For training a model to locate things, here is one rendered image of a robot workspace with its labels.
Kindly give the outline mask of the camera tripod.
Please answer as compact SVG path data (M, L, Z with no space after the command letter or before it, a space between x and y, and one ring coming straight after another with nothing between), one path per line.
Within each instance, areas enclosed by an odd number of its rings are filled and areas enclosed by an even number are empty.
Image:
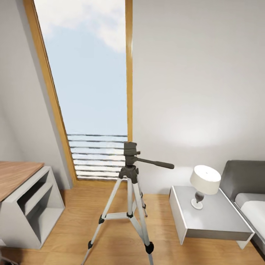
M154 244L149 241L149 236L148 236L148 231L146 227L146 222L145 222L145 217L144 217L144 212L145 211L145 216L148 216L146 213L146 204L144 203L143 200L143 194L139 185L139 180L138 180L138 174L139 174L139 168L136 169L136 166L134 163L136 161L141 161L141 162L146 162L146 163L151 163L159 167L165 167L168 169L174 169L173 164L165 163L165 162L157 162L157 161L150 161L142 158L138 158L136 155L141 154L141 151L137 151L137 143L136 142L128 142L124 143L124 153L123 156L125 157L125 167L123 167L119 173L119 177L116 181L116 184L114 186L114 189L110 195L110 198L106 204L105 210L103 214L100 216L99 222L98 222L98 227L96 229L96 232L93 236L93 239L89 241L88 243L88 251L86 253L86 256L82 262L82 265L84 265L84 262L88 256L88 253L90 249L93 246L94 240L97 236L97 233L105 220L107 219L129 219L131 223L133 224L135 230L137 231L138 235L142 239L143 243L145 244L146 252L148 253L149 257L149 262L150 265L153 264L153 258L152 258L152 252L154 251ZM123 179L124 176L127 176L127 192L128 192L128 212L121 212L121 213L107 213L112 200L116 194L117 189L119 188L119 185L121 183L121 180ZM132 193L134 192L135 194L135 201L132 204ZM141 221L141 226L139 225L138 221L136 220L134 216L134 212L138 208L139 212L139 217Z

